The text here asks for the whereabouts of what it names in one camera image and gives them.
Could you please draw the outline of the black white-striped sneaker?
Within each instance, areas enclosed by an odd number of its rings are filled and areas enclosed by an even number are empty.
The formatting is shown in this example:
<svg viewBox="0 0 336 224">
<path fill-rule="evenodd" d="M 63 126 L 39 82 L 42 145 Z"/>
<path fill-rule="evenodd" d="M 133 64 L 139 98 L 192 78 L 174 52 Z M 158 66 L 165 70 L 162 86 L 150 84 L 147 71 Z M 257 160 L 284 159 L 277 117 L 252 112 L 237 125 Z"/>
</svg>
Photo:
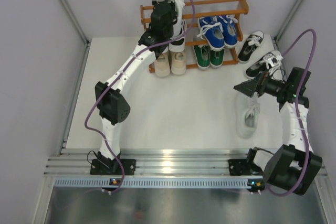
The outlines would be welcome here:
<svg viewBox="0 0 336 224">
<path fill-rule="evenodd" d="M 167 52 L 169 49 L 169 44 L 165 44 L 165 45 L 160 45 L 158 46 L 158 49 L 157 49 L 157 53 L 160 55 L 160 54 L 163 54 L 165 52 Z"/>
<path fill-rule="evenodd" d="M 177 22 L 174 26 L 174 34 L 171 40 L 179 37 L 181 34 L 185 33 L 186 30 L 186 21 L 182 19 L 180 22 Z M 182 52 L 185 49 L 185 35 L 179 39 L 169 43 L 169 51 L 171 52 Z"/>
</svg>

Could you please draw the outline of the beige sneaker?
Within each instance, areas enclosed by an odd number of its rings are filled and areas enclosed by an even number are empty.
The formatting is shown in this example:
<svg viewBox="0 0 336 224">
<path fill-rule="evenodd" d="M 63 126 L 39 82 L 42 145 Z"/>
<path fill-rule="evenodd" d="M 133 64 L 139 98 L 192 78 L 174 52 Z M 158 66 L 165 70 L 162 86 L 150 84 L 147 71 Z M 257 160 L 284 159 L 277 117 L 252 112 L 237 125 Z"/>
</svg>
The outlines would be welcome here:
<svg viewBox="0 0 336 224">
<path fill-rule="evenodd" d="M 154 71 L 158 77 L 166 77 L 170 74 L 169 52 L 161 54 L 154 62 Z"/>
<path fill-rule="evenodd" d="M 175 75 L 183 75 L 186 72 L 186 53 L 171 52 L 171 72 Z"/>
</svg>

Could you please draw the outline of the green sneaker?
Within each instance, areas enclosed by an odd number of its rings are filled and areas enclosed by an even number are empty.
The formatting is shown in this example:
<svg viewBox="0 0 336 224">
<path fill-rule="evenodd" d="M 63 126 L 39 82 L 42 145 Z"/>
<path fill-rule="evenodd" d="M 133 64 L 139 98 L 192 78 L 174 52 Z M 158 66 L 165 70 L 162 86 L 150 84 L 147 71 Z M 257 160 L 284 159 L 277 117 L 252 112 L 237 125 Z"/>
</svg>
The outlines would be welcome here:
<svg viewBox="0 0 336 224">
<path fill-rule="evenodd" d="M 201 70 L 206 70 L 210 66 L 209 46 L 206 44 L 194 45 L 193 50 L 197 66 Z"/>
<path fill-rule="evenodd" d="M 223 64 L 225 49 L 220 51 L 210 50 L 210 65 L 213 68 L 219 68 Z"/>
</svg>

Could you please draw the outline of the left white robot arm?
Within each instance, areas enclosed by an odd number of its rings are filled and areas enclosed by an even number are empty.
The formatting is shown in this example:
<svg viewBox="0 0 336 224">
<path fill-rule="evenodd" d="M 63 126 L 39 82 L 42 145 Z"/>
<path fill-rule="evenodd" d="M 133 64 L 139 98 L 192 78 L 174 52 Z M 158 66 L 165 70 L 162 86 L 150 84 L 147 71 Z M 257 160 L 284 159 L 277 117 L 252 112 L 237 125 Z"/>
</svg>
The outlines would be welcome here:
<svg viewBox="0 0 336 224">
<path fill-rule="evenodd" d="M 121 123 L 131 111 L 125 96 L 140 73 L 168 47 L 166 42 L 173 37 L 173 26 L 177 23 L 177 10 L 173 1 L 156 1 L 153 7 L 149 27 L 131 56 L 110 79 L 98 82 L 95 86 L 103 134 L 102 145 L 95 160 L 110 175 L 115 174 L 120 167 L 116 158 L 120 154 Z"/>
</svg>

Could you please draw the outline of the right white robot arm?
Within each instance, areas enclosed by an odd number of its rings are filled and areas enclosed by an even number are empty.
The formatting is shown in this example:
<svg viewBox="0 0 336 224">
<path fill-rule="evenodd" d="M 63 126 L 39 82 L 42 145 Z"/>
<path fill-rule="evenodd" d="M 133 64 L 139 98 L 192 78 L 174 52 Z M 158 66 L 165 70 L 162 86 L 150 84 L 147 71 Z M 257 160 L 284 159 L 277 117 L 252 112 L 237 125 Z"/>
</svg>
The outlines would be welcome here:
<svg viewBox="0 0 336 224">
<path fill-rule="evenodd" d="M 313 153 L 308 140 L 309 99 L 303 94 L 310 77 L 308 70 L 294 67 L 285 81 L 274 80 L 267 72 L 234 86 L 252 98 L 269 94 L 276 98 L 282 121 L 282 145 L 275 152 L 254 147 L 247 154 L 246 170 L 262 175 L 265 183 L 296 195 L 304 195 L 322 167 L 322 158 Z"/>
</svg>

